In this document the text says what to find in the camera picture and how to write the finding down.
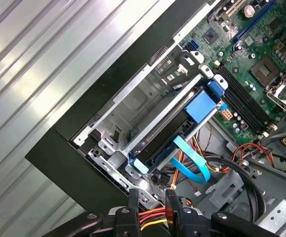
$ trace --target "cable connector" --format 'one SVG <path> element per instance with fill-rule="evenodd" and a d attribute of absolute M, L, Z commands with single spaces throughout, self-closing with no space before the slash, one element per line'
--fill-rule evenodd
<path fill-rule="evenodd" d="M 265 158 L 267 155 L 269 155 L 272 152 L 271 148 L 268 148 L 267 150 L 265 150 L 265 152 L 261 153 L 261 155 L 258 157 L 258 159 L 262 159 Z"/>
<path fill-rule="evenodd" d="M 176 185 L 175 184 L 171 184 L 170 187 L 173 188 L 173 190 L 176 190 Z"/>
<path fill-rule="evenodd" d="M 198 196 L 200 196 L 202 193 L 200 192 L 200 191 L 196 191 L 195 193 L 194 193 L 194 195 L 196 196 L 196 197 L 198 197 Z"/>

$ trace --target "corrugated metal surface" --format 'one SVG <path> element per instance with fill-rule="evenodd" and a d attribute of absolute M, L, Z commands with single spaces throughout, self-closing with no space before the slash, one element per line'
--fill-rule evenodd
<path fill-rule="evenodd" d="M 83 209 L 24 159 L 174 0 L 0 0 L 0 236 Z"/>

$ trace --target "pcie slot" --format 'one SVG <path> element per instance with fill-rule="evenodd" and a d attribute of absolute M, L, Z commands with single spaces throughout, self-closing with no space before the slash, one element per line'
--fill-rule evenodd
<path fill-rule="evenodd" d="M 232 16 L 245 2 L 246 0 L 238 0 L 225 12 L 225 14 L 228 17 Z"/>
<path fill-rule="evenodd" d="M 232 49 L 235 51 L 238 44 L 244 39 L 253 26 L 277 3 L 277 0 L 271 0 L 266 6 L 264 6 L 248 23 L 248 25 L 236 35 L 236 42 Z"/>

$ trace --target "ventilation hole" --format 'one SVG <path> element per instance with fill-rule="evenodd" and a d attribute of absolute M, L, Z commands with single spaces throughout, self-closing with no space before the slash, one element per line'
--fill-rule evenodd
<path fill-rule="evenodd" d="M 269 201 L 267 201 L 267 204 L 272 205 L 275 202 L 275 200 L 277 200 L 277 199 L 275 197 L 273 197 Z"/>

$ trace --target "ram slot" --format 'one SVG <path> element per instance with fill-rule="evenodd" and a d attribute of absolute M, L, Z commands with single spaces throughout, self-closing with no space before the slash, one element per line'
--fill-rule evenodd
<path fill-rule="evenodd" d="M 229 105 L 256 133 L 267 130 L 271 119 L 264 110 L 224 66 L 220 67 L 217 73 L 228 82 L 229 88 L 225 92 L 225 100 Z"/>

